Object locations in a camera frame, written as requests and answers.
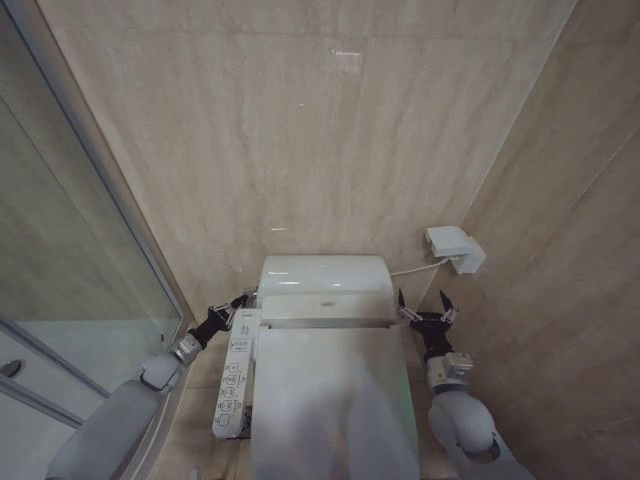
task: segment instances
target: toilet seat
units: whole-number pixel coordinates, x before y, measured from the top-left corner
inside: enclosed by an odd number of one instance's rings
[[[256,480],[419,478],[397,327],[262,327],[256,356]]]

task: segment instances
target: white cable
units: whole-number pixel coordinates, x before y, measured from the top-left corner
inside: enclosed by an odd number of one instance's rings
[[[412,268],[411,270],[403,270],[401,272],[394,272],[394,273],[390,274],[389,276],[390,277],[397,277],[397,276],[400,276],[400,275],[407,275],[409,273],[419,272],[421,270],[428,270],[430,268],[436,268],[436,267],[439,267],[440,265],[444,265],[448,261],[449,261],[449,257],[445,258],[444,260],[439,261],[438,263],[432,263],[431,265],[425,265],[424,267]]]

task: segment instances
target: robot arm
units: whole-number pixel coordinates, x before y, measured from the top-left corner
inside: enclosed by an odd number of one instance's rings
[[[235,310],[244,305],[247,295],[219,307],[209,307],[207,319],[176,342],[168,352],[151,357],[142,364],[140,383],[163,395],[171,391],[182,371],[191,365],[207,343],[219,331],[229,331]]]
[[[109,480],[131,454],[162,405],[162,396],[219,331],[231,328],[234,311],[247,295],[209,307],[207,319],[168,352],[146,360],[139,381],[129,380],[65,442],[49,464],[47,480]]]
[[[427,380],[433,393],[429,425],[445,448],[459,478],[473,480],[535,480],[513,457],[502,440],[487,407],[469,395],[471,357],[456,353],[447,340],[457,314],[451,300],[440,291],[445,313],[413,312],[398,301],[400,315],[422,335]]]

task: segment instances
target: glass panel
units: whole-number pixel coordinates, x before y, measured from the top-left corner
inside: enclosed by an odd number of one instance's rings
[[[45,478],[49,462],[74,430],[0,393],[0,465],[7,480]]]
[[[14,360],[20,360],[23,364],[12,377],[13,381],[82,419],[88,418],[104,400],[64,370],[47,362],[13,338],[0,333],[0,365]]]
[[[179,314],[0,11],[0,312],[109,391]]]

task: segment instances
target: bidet control panel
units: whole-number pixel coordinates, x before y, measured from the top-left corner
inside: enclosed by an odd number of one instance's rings
[[[227,358],[213,416],[213,434],[218,438],[235,438],[242,432],[245,389],[253,339],[260,325],[260,310],[241,309],[233,316]]]

